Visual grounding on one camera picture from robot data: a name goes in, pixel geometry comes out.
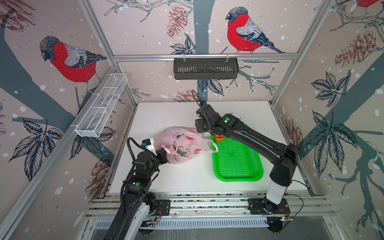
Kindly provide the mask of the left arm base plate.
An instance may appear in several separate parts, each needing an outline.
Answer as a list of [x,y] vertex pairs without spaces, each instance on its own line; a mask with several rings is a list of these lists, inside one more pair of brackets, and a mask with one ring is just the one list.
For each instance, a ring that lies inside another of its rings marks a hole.
[[157,200],[155,210],[149,214],[149,216],[169,216],[170,215],[170,208],[171,208],[171,201],[170,200]]

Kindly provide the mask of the pink plastic bag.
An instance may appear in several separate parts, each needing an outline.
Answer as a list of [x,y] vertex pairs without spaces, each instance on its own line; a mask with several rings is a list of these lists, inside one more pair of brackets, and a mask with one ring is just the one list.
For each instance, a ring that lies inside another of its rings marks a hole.
[[154,137],[157,150],[166,151],[169,164],[186,163],[204,153],[217,153],[218,146],[211,140],[203,138],[193,128],[167,128]]

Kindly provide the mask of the orange fruit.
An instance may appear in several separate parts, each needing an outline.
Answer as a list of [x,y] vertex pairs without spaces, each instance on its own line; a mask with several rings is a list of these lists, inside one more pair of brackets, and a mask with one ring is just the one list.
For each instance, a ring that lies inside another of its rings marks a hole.
[[214,140],[216,141],[216,142],[222,142],[223,140],[225,139],[225,136],[223,136],[223,135],[214,135]]

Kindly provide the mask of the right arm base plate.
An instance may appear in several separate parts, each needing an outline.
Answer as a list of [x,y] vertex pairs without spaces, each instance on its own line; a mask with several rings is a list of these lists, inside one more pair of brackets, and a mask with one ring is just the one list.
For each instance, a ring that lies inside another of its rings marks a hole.
[[290,215],[291,211],[285,198],[277,205],[266,198],[248,199],[248,209],[252,215]]

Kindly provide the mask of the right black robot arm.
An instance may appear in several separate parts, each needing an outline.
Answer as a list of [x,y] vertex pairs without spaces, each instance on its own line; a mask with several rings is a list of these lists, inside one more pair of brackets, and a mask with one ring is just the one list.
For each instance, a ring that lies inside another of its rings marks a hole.
[[195,120],[198,133],[210,133],[216,140],[224,138],[235,140],[270,161],[274,167],[270,173],[270,186],[263,199],[263,211],[274,214],[280,208],[284,194],[292,183],[298,165],[298,147],[276,142],[251,129],[239,118],[225,114],[220,116],[206,102],[198,103],[196,111],[199,119]]

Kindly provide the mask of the green plastic basket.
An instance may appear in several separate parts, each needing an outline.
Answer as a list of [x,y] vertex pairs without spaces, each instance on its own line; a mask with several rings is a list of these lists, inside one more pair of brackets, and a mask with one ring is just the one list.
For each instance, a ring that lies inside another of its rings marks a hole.
[[217,142],[211,135],[213,170],[223,182],[257,182],[264,175],[259,153],[232,139]]

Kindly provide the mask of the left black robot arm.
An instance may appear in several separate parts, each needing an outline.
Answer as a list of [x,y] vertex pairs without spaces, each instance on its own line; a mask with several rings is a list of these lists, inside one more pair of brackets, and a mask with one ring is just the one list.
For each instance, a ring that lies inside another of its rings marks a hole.
[[[160,165],[167,164],[167,152],[155,149],[154,139],[138,144],[127,138],[132,167],[120,190],[121,205],[112,221],[105,240],[133,240],[137,233],[149,236],[165,212],[157,206],[156,194],[150,192],[153,180],[160,173]],[[160,216],[146,220],[147,215],[159,211]]]

